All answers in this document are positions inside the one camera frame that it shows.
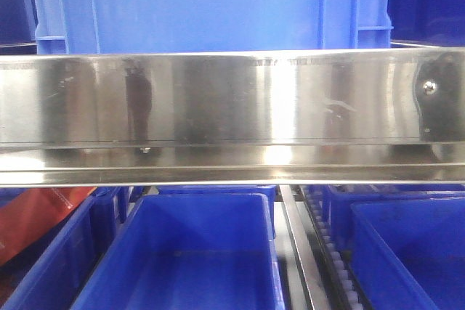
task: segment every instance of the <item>red bag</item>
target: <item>red bag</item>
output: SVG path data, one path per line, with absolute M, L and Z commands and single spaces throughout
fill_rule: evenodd
M 0 266 L 60 223 L 95 189 L 27 189 L 0 208 Z

